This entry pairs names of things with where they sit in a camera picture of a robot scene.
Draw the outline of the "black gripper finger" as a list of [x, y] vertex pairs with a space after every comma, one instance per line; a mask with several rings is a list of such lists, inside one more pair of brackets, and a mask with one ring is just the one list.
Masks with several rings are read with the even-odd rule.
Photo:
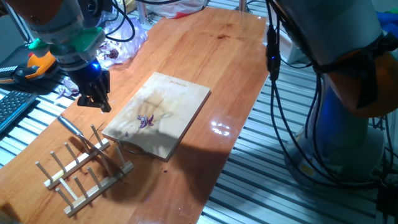
[[111, 111], [111, 106], [108, 101], [108, 93], [110, 92], [110, 72], [108, 70], [102, 70], [98, 82], [101, 92], [101, 109], [103, 112], [109, 113]]
[[81, 95], [78, 98], [77, 105], [85, 106], [85, 107], [92, 107], [92, 108], [97, 107], [97, 104], [96, 104], [96, 102], [93, 101], [92, 97], [86, 96], [86, 95]]

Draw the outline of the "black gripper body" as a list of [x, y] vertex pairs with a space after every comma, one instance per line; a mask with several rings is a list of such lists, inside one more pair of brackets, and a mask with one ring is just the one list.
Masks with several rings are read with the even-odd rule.
[[82, 95], [93, 96], [95, 86], [102, 74], [99, 61], [94, 60], [83, 68], [67, 72], [71, 80], [78, 86]]

